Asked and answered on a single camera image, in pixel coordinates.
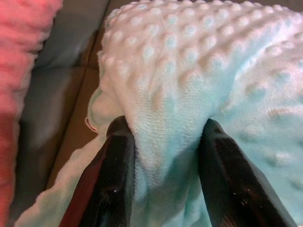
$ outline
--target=plush texture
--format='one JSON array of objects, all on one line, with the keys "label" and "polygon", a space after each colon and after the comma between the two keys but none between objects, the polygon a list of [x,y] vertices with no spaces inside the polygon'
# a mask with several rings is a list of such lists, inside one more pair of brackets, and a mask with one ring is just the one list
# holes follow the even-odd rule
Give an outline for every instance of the plush texture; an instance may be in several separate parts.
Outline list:
[{"label": "plush texture", "polygon": [[73,154],[17,227],[60,223],[81,171],[122,114],[137,146],[131,226],[211,226],[196,153],[208,118],[303,223],[302,14],[248,1],[142,0],[113,11],[102,44],[88,115],[99,136]]},{"label": "plush texture", "polygon": [[0,1],[0,226],[14,195],[19,117],[30,71],[62,0]]}]

